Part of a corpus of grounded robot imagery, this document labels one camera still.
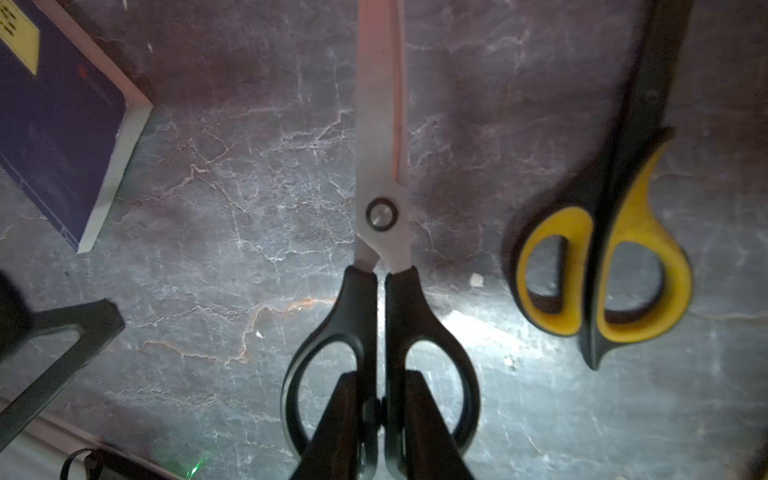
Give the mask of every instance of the book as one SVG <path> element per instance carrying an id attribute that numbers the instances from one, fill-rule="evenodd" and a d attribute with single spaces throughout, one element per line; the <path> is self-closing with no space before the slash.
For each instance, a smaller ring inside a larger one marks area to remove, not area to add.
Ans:
<path id="1" fill-rule="evenodd" d="M 0 165 L 78 253 L 152 103 L 55 0 L 0 0 Z"/>

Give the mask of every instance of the yellow-handled scissors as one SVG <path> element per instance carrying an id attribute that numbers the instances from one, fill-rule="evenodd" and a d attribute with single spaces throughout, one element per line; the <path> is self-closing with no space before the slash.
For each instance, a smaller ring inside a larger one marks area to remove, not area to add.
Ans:
<path id="1" fill-rule="evenodd" d="M 656 220 L 648 201 L 650 175 L 673 131 L 662 129 L 664 105 L 693 0 L 656 0 L 617 127 L 596 161 L 581 172 L 518 238 L 511 255 L 510 283 L 520 310 L 534 325 L 559 336 L 580 337 L 590 368 L 616 346 L 661 335 L 680 320 L 690 302 L 693 274 L 677 241 Z M 533 250 L 547 237 L 566 240 L 562 306 L 537 308 L 526 287 Z M 622 242 L 654 252 L 664 281 L 657 301 L 637 320 L 606 320 L 611 258 Z"/>

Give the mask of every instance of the yellow handle grip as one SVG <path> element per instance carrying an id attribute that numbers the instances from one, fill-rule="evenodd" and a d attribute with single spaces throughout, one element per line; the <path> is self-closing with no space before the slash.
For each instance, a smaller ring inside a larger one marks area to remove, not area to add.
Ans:
<path id="1" fill-rule="evenodd" d="M 672 235 L 656 220 L 648 201 L 650 174 L 668 144 L 669 141 L 660 143 L 635 177 L 614 222 L 600 267 L 596 320 L 602 335 L 612 342 L 642 342 L 666 332 L 685 313 L 694 289 L 694 278 L 688 258 Z M 615 324 L 605 319 L 605 296 L 611 258 L 616 246 L 621 242 L 639 243 L 654 252 L 664 269 L 664 285 L 659 301 L 640 319 L 632 323 Z"/>
<path id="2" fill-rule="evenodd" d="M 581 328 L 581 296 L 584 292 L 584 270 L 594 221 L 583 208 L 566 207 L 545 218 L 536 226 L 520 250 L 515 287 L 522 308 L 539 328 L 555 335 L 574 335 Z M 563 307 L 559 313 L 542 312 L 533 304 L 525 285 L 525 270 L 533 250 L 545 238 L 560 236 L 567 241 L 563 266 Z"/>

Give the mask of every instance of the black-handled scissors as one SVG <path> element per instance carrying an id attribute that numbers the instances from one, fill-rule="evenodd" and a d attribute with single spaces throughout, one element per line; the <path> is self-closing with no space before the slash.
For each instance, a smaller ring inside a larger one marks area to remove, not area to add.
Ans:
<path id="1" fill-rule="evenodd" d="M 480 388 L 461 344 L 435 318 L 411 264 L 409 199 L 406 188 L 406 78 L 402 0 L 360 0 L 357 54 L 357 148 L 355 260 L 329 315 L 304 341 L 291 361 L 280 401 L 283 431 L 298 458 L 308 438 L 298 407 L 299 385 L 312 358 L 334 342 L 349 345 L 357 363 L 357 402 L 361 439 L 358 476 L 373 477 L 377 432 L 385 427 L 389 472 L 406 475 L 404 401 L 406 355 L 427 340 L 454 362 L 462 379 L 462 413 L 452 434 L 463 453 L 480 416 Z M 376 397 L 376 275 L 383 260 L 386 277 L 386 397 Z"/>

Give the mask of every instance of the finger hole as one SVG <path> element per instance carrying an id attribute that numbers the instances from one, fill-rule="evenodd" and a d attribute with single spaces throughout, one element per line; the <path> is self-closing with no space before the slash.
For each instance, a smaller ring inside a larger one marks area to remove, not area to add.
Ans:
<path id="1" fill-rule="evenodd" d="M 424 375 L 448 431 L 453 432 L 464 402 L 462 379 L 453 361 L 434 343 L 421 341 L 408 351 L 406 368 Z"/>
<path id="2" fill-rule="evenodd" d="M 639 243 L 619 243 L 611 258 L 605 297 L 605 319 L 632 323 L 653 307 L 661 295 L 664 274 L 657 255 Z"/>
<path id="3" fill-rule="evenodd" d="M 312 438 L 342 373 L 356 370 L 355 354 L 343 342 L 321 349 L 306 367 L 299 385 L 299 414 L 308 438 Z"/>
<path id="4" fill-rule="evenodd" d="M 528 258 L 525 266 L 525 287 L 534 306 L 554 315 L 563 308 L 563 265 L 568 242 L 553 235 L 543 239 Z"/>

